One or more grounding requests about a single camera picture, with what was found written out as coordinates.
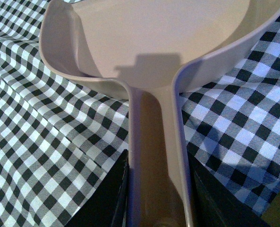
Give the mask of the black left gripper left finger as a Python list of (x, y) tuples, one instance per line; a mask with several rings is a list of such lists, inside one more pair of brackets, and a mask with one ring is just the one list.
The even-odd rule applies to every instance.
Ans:
[(123, 225), (128, 171), (128, 151), (125, 149), (98, 189), (78, 211), (78, 227), (120, 227)]

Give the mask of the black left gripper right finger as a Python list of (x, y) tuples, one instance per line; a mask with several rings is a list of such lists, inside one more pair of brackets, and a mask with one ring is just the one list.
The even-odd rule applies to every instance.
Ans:
[(191, 153), (190, 173), (200, 227), (269, 227), (227, 190)]

